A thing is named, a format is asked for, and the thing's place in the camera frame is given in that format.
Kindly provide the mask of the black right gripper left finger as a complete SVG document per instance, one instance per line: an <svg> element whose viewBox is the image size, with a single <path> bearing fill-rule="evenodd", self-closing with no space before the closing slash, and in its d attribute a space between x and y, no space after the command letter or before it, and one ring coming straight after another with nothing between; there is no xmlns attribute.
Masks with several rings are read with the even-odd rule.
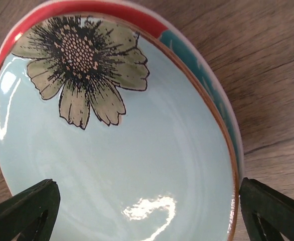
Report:
<svg viewBox="0 0 294 241"><path fill-rule="evenodd" d="M60 200L57 183L45 179L0 203L0 240L49 240Z"/></svg>

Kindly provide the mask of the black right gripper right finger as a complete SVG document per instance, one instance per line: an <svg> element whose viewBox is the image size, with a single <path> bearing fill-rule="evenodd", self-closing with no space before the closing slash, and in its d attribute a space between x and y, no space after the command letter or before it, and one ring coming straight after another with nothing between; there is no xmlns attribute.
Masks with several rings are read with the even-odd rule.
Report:
<svg viewBox="0 0 294 241"><path fill-rule="evenodd" d="M244 178L240 205L250 240L294 240L294 200L255 180Z"/></svg>

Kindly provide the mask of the light teal flower plate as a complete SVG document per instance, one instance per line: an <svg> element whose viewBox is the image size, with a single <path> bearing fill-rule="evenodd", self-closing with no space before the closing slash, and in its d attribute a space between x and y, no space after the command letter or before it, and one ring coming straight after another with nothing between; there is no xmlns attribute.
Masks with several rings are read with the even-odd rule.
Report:
<svg viewBox="0 0 294 241"><path fill-rule="evenodd" d="M49 17L0 61L0 168L12 194L57 182L52 240L232 240L236 157L188 67L103 14Z"/></svg>

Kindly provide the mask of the red and teal plate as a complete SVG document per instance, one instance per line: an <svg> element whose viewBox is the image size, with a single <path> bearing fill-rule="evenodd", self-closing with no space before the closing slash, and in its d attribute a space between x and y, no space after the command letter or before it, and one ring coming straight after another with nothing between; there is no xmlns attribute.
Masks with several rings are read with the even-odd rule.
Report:
<svg viewBox="0 0 294 241"><path fill-rule="evenodd" d="M232 105L219 80L193 44L157 13L129 1L46 1L24 15L9 31L0 47L0 68L14 43L33 24L55 15L77 12L107 14L130 22L159 39L193 72L210 95L230 134L237 158L239 179L244 171L243 143Z"/></svg>

